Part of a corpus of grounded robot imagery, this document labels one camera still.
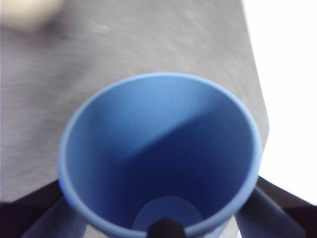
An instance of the black holder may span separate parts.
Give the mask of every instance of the black holder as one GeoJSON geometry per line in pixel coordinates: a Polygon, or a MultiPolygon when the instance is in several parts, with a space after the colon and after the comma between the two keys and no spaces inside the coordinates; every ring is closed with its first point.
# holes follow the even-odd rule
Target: black holder
{"type": "MultiPolygon", "coordinates": [[[[249,200],[235,214],[243,238],[316,238],[317,207],[259,177],[249,200]]],[[[87,223],[65,201],[58,181],[0,204],[0,237],[80,238],[87,223]]],[[[170,219],[153,224],[148,238],[183,238],[170,219]]]]}

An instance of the cup bottom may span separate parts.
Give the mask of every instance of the cup bottom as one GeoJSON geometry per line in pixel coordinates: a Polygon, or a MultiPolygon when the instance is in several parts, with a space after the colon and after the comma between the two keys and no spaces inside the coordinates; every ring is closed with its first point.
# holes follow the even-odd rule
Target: cup bottom
{"type": "Polygon", "coordinates": [[[174,196],[156,198],[147,203],[136,216],[132,229],[146,231],[151,224],[169,217],[184,227],[203,220],[200,212],[190,202],[174,196]]]}

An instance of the metal surface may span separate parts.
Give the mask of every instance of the metal surface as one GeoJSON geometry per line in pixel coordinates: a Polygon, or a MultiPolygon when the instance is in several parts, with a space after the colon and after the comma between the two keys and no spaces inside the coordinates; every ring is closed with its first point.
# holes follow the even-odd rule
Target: metal surface
{"type": "MultiPolygon", "coordinates": [[[[1,200],[56,179],[61,133],[91,94],[152,71],[195,74],[235,94],[263,142],[268,121],[238,0],[68,0],[40,32],[1,29],[1,200]]],[[[99,237],[88,229],[86,237],[99,237]]]]}

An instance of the blue cup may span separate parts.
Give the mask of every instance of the blue cup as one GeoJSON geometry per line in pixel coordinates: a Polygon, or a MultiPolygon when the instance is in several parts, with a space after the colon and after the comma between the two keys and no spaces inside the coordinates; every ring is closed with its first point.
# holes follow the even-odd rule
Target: blue cup
{"type": "Polygon", "coordinates": [[[68,203],[113,238],[145,238],[163,217],[217,237],[253,191],[262,144],[246,107],[181,73],[121,80],[89,98],[61,139],[68,203]]]}

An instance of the white background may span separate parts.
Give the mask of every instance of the white background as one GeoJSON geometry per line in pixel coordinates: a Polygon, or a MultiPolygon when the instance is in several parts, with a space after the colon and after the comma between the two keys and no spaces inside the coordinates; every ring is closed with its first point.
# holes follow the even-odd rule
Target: white background
{"type": "Polygon", "coordinates": [[[317,1],[243,0],[269,119],[260,176],[317,204],[317,1]]]}

